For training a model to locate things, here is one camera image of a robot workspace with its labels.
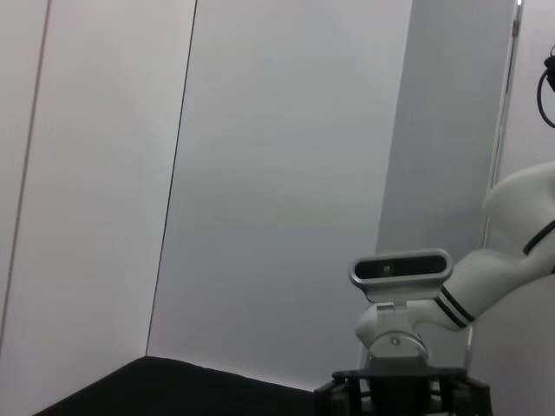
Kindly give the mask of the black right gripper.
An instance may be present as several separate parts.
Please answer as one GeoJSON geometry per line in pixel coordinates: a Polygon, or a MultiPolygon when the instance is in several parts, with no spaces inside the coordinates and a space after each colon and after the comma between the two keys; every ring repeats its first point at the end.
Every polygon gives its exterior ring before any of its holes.
{"type": "Polygon", "coordinates": [[[332,374],[316,415],[492,415],[490,387],[458,367],[370,366],[332,374]]]}

